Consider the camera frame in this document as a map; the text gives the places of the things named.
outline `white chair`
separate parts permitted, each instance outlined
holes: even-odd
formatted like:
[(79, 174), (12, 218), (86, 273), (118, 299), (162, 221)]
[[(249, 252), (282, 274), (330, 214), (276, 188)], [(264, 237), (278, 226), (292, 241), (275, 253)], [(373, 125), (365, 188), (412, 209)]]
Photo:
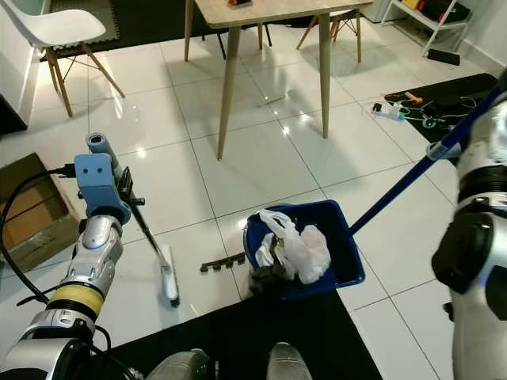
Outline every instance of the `white chair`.
[[(356, 27), (354, 27), (351, 19), (349, 17), (344, 17), (347, 13), (355, 12), (355, 18), (356, 18)], [(333, 21), (333, 24), (331, 25), (331, 40), (333, 42), (336, 42), (336, 37), (338, 35), (338, 32), (340, 31), (343, 26), (347, 25), (350, 30), (354, 32), (354, 34), (357, 37), (357, 62), (361, 63), (361, 13), (358, 9), (354, 10), (339, 10), (337, 12), (332, 12), (330, 14), (330, 18)], [(304, 31), (303, 36), (301, 37), (301, 40), (298, 43), (298, 46), (296, 46), (296, 49), (299, 49), (301, 47), (301, 44), (303, 43), (304, 39), (307, 38), (308, 33), (310, 30), (315, 26), (317, 23), (318, 17), (314, 16), (310, 24), (307, 27), (307, 30)]]
[(71, 104), (65, 89), (64, 77), (58, 65), (55, 47), (80, 43), (82, 50), (97, 65), (118, 93), (125, 97), (120, 87), (113, 81), (109, 73), (98, 61), (84, 41), (98, 37), (105, 32), (104, 25), (91, 13), (81, 9), (69, 9), (61, 12), (31, 16), (21, 12), (11, 0), (0, 0), (0, 5), (6, 11), (17, 30), (35, 48), (45, 50), (49, 71), (56, 92), (59, 88), (69, 117), (72, 117)]

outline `table leg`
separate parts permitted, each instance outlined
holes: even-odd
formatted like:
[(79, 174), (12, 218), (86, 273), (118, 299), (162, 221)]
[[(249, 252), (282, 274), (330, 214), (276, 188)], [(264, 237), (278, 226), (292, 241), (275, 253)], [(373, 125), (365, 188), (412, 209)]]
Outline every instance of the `table leg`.
[(185, 0), (185, 61), (189, 60), (190, 35), (192, 34), (194, 0)]
[(322, 134), (327, 139), (330, 123), (330, 14), (318, 15), (318, 52), (320, 59), (320, 96)]
[(259, 39), (259, 50), (262, 50), (262, 24), (257, 24), (257, 37)]
[(222, 160), (227, 123), (231, 110), (232, 90), (234, 88), (234, 73), (236, 72), (236, 59), (238, 57), (239, 35), (241, 26), (229, 28), (229, 39), (227, 40), (227, 60), (225, 63), (225, 78), (223, 79), (222, 110), (220, 111), (220, 132), (218, 159)]

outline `electrical cable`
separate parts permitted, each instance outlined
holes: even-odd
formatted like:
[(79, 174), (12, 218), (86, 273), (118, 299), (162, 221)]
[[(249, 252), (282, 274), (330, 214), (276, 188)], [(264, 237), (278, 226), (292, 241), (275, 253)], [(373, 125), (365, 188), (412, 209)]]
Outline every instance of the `electrical cable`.
[(41, 177), (49, 176), (51, 174), (65, 174), (66, 167), (53, 169), (53, 170), (47, 170), (41, 173), (34, 174), (28, 178), (25, 178), (12, 192), (9, 199), (6, 201), (6, 205), (4, 206), (4, 209), (2, 211), (2, 214), (0, 215), (0, 251), (2, 251), (2, 255), (5, 257), (7, 263), (12, 268), (16, 276), (21, 280), (21, 282), (32, 291), (32, 293), (35, 296), (35, 299), (39, 302), (48, 304), (48, 297), (44, 295), (29, 279), (26, 277), (26, 275), (20, 270), (20, 268), (17, 266), (17, 264), (14, 262), (13, 258), (10, 256), (9, 251), (7, 250), (5, 243), (3, 241), (3, 228), (6, 224), (7, 220), (7, 214), (9, 214), (9, 210), (12, 207), (14, 200), (19, 195), (21, 190), (29, 184), (30, 182), (33, 182), (34, 180), (37, 180)]
[(121, 361), (119, 361), (114, 356), (109, 355), (106, 351), (102, 351), (100, 348), (97, 348), (96, 346), (92, 345), (90, 348), (93, 352), (95, 352), (98, 355), (104, 355), (107, 359), (110, 359), (113, 363), (115, 363), (122, 371), (122, 373), (127, 376), (129, 380), (137, 380), (135, 376), (132, 374), (132, 372), (125, 366)]

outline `black cable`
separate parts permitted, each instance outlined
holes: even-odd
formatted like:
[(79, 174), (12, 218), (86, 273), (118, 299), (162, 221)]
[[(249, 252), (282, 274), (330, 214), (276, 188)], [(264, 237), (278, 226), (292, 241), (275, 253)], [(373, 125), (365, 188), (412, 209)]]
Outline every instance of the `black cable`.
[(0, 215), (0, 251), (2, 251), (3, 256), (5, 257), (7, 263), (10, 265), (10, 267), (13, 269), (14, 273), (16, 273), (16, 276), (21, 280), (21, 282), (32, 291), (32, 293), (35, 295), (35, 298), (37, 301), (40, 301), (42, 303), (47, 304), (48, 303), (48, 297), (46, 297), (27, 277), (26, 275), (20, 270), (20, 268), (16, 265), (13, 258), (9, 255), (9, 251), (7, 250), (5, 243), (3, 241), (3, 227), (6, 224), (7, 220), (7, 214), (9, 214), (9, 210), (11, 206), (13, 205), (14, 200), (19, 195), (21, 190), (29, 184), (30, 182), (33, 182), (34, 180), (49, 176), (51, 174), (64, 174), (65, 168), (58, 168), (53, 170), (47, 170), (45, 172), (41, 172), (38, 174), (34, 174), (33, 176), (30, 176), (28, 178), (25, 178), (13, 191), (13, 193), (10, 195), (9, 199), (6, 202), (6, 205), (2, 211), (2, 214)]
[(104, 329), (102, 326), (99, 326), (99, 325), (95, 325), (95, 329), (97, 331), (100, 331), (104, 335), (104, 338), (105, 338), (105, 341), (107, 344), (107, 349), (105, 350), (105, 353), (110, 355), (111, 354), (111, 336), (109, 335), (108, 330)]
[(137, 380), (135, 376), (132, 374), (132, 372), (125, 366), (121, 361), (119, 361), (114, 356), (108, 355), (107, 352), (102, 351), (100, 348), (95, 347), (94, 345), (90, 348), (93, 352), (95, 352), (98, 355), (104, 355), (107, 359), (110, 359), (113, 363), (115, 363), (123, 372), (125, 376), (128, 377), (129, 380)]

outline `yellow band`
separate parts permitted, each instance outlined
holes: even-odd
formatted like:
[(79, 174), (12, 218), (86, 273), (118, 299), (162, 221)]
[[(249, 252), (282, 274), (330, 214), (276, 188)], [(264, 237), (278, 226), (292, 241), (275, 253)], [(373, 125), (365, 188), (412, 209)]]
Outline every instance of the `yellow band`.
[(104, 299), (98, 291), (91, 287), (84, 287), (83, 285), (64, 285), (59, 287), (49, 300), (49, 303), (60, 299), (82, 303), (93, 310), (97, 317), (104, 303)]

